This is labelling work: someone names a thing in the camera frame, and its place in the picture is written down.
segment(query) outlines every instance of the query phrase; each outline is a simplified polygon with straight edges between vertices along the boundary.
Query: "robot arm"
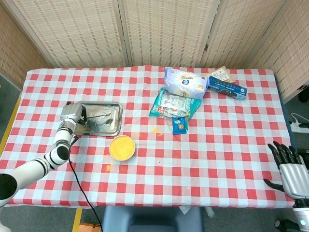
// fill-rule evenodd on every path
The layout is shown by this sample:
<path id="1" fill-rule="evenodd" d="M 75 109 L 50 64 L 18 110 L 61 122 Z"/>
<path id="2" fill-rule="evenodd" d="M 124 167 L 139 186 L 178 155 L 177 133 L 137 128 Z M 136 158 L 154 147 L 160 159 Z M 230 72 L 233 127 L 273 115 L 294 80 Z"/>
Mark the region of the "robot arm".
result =
<path id="1" fill-rule="evenodd" d="M 73 134 L 76 123 L 84 125 L 87 120 L 85 108 L 80 103 L 68 102 L 62 110 L 61 120 L 53 150 L 43 157 L 26 162 L 9 174 L 0 174 L 0 212 L 20 189 L 35 183 L 69 160 L 71 145 L 78 139 Z M 0 222 L 0 232 L 10 232 L 10 229 Z"/>
<path id="2" fill-rule="evenodd" d="M 268 144 L 280 172 L 282 185 L 267 179 L 272 189 L 280 190 L 295 201 L 293 211 L 301 231 L 309 231 L 309 173 L 295 148 L 274 142 Z"/>

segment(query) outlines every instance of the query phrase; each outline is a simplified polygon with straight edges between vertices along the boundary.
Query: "metal tray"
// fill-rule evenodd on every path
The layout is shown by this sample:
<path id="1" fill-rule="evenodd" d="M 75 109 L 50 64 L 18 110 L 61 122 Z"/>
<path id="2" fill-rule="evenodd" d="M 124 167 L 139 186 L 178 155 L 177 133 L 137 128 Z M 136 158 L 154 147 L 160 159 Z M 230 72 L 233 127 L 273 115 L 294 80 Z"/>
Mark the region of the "metal tray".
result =
<path id="1" fill-rule="evenodd" d="M 86 108 L 87 122 L 84 126 L 76 124 L 75 134 L 115 136 L 119 133 L 123 110 L 119 102 L 80 101 L 80 103 Z"/>

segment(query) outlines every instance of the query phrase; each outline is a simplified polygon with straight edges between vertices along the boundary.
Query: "floor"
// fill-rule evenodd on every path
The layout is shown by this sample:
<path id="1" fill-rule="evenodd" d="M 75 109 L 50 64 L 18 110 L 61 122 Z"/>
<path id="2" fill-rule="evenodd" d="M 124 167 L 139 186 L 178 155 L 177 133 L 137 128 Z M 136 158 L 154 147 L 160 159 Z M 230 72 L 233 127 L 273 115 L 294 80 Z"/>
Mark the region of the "floor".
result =
<path id="1" fill-rule="evenodd" d="M 19 91 L 0 76 L 0 138 L 6 129 Z M 291 112 L 309 117 L 309 102 L 301 103 L 294 98 L 285 105 L 289 120 Z M 296 134 L 297 146 L 306 148 L 305 135 Z M 276 219 L 294 219 L 291 209 L 241 209 L 241 208 L 214 208 L 215 218 L 209 219 L 204 211 L 205 231 L 219 232 L 276 232 Z M 103 217 L 104 207 L 96 207 L 99 218 Z M 12 232 L 69 232 L 75 217 L 73 208 L 16 206 L 6 207 L 0 215 L 1 222 L 11 228 Z M 83 210 L 81 222 L 97 223 L 91 209 Z"/>

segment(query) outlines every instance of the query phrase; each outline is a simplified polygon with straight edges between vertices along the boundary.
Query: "table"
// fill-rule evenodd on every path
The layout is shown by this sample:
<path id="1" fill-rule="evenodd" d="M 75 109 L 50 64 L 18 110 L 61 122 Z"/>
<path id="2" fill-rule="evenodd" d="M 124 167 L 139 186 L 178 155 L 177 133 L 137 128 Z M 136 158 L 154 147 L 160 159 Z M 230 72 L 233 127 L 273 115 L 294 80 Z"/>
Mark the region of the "table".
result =
<path id="1" fill-rule="evenodd" d="M 229 71 L 248 88 L 247 98 L 238 101 L 208 90 L 189 133 L 172 135 L 170 119 L 148 116 L 164 84 L 164 67 L 31 70 L 0 172 L 53 148 L 67 101 L 116 101 L 124 107 L 120 135 L 134 139 L 135 155 L 113 160 L 108 149 L 112 137 L 81 136 L 71 151 L 93 205 L 291 207 L 291 199 L 263 182 L 280 181 L 267 143 L 290 144 L 273 72 Z M 9 204 L 87 206 L 67 163 L 20 190 Z"/>

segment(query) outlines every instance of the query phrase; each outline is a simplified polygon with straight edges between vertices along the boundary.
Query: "bowl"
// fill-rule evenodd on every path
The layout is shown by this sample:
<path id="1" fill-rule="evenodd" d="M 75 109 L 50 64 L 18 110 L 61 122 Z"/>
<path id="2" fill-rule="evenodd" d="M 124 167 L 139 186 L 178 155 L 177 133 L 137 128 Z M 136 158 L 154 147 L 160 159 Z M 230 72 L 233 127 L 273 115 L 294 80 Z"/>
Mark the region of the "bowl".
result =
<path id="1" fill-rule="evenodd" d="M 135 143 L 131 137 L 120 135 L 112 140 L 109 150 L 113 159 L 125 161 L 133 156 L 135 152 Z"/>

